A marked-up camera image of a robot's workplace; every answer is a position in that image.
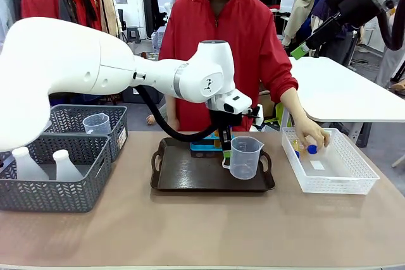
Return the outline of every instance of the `black cable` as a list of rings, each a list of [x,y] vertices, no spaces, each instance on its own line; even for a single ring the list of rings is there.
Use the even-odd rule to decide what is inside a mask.
[[[146,92],[145,87],[143,85],[138,85],[137,87],[135,87],[135,89],[138,91],[139,95],[142,97],[148,108],[151,110],[158,125],[163,129],[163,131],[165,131],[169,136],[173,137],[174,139],[177,139],[181,142],[198,142],[206,138],[208,135],[211,135],[218,129],[217,126],[211,125],[204,131],[195,134],[178,133],[175,130],[173,130],[171,126],[169,126],[168,123],[163,119],[162,114],[159,112],[158,107],[156,107],[151,97]]]
[[[392,31],[390,31],[387,14],[384,11],[382,11],[377,17],[385,45],[393,51],[398,51],[404,43],[405,0],[399,0]]]

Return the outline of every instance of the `measuring cup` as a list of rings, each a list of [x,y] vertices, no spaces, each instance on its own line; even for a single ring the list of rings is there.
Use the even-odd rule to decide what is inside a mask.
[[[83,120],[84,129],[87,134],[108,135],[111,133],[109,125],[109,116],[104,113],[99,113],[86,117]]]
[[[260,150],[264,144],[259,140],[239,136],[231,141],[230,173],[240,180],[250,180],[258,170]]]

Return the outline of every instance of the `gray plastic basket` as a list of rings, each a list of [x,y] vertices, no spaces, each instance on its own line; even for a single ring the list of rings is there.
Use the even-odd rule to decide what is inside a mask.
[[[97,135],[42,134],[28,144],[32,159],[49,175],[49,181],[16,179],[16,163],[9,152],[0,153],[0,210],[29,212],[89,212],[111,173],[109,138]],[[69,151],[83,174],[77,182],[56,181],[53,152]]]
[[[93,114],[109,116],[111,161],[115,161],[128,137],[127,107],[124,106],[71,106],[59,105],[51,109],[52,125],[45,133],[85,133],[83,120]]]

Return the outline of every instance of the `red garment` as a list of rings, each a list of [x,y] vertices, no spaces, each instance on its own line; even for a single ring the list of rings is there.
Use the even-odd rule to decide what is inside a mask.
[[[76,4],[77,22],[79,25],[87,27],[87,12],[83,0],[73,0]],[[101,31],[101,16],[99,0],[90,0],[94,10],[96,11],[97,20],[91,22],[91,28]]]
[[[59,19],[59,0],[21,0],[21,17]]]
[[[178,0],[170,15],[159,59],[189,60],[203,40],[221,39],[230,44],[234,55],[236,87],[259,100],[259,80],[279,102],[290,88],[298,88],[291,76],[291,62],[277,38],[274,17],[259,0],[229,0],[216,18],[208,0]],[[176,100],[180,131],[201,131],[210,125],[205,104]],[[248,131],[246,117],[236,131]]]

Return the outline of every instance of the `white plastic bottle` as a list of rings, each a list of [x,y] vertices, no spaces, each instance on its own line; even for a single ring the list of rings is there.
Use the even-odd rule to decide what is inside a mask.
[[[18,180],[49,180],[48,174],[31,158],[27,147],[17,148],[11,153],[16,161]]]
[[[56,162],[56,180],[58,181],[79,181],[83,175],[69,159],[67,150],[59,150],[53,154]]]

